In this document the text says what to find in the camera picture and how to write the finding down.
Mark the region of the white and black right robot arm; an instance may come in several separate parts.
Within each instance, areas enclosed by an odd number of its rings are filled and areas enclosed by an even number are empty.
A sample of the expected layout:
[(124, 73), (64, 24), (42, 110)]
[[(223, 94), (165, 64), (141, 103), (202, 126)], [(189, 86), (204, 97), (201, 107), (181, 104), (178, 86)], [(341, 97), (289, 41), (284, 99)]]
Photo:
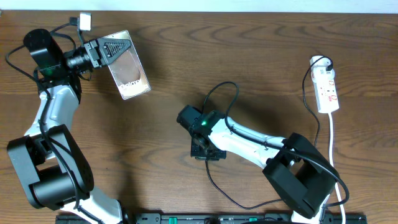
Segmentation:
[(208, 114), (187, 105), (177, 123), (192, 138), (191, 156), (218, 161), (231, 152), (261, 168), (295, 222), (315, 223), (321, 219), (336, 180), (337, 171), (304, 136), (288, 138), (259, 133), (244, 127), (220, 111)]

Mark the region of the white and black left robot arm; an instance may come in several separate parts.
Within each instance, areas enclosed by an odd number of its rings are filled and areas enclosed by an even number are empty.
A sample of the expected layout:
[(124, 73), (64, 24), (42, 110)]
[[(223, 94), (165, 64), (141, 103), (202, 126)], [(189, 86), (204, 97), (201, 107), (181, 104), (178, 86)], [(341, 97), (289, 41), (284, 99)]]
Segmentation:
[(63, 52), (57, 31), (34, 29), (23, 47), (37, 64), (30, 78), (40, 106), (32, 126), (9, 141), (7, 154), (29, 203), (78, 215), (90, 223), (135, 223), (119, 200), (95, 186), (90, 165), (70, 129), (86, 72), (111, 65), (132, 46), (129, 39), (98, 38)]

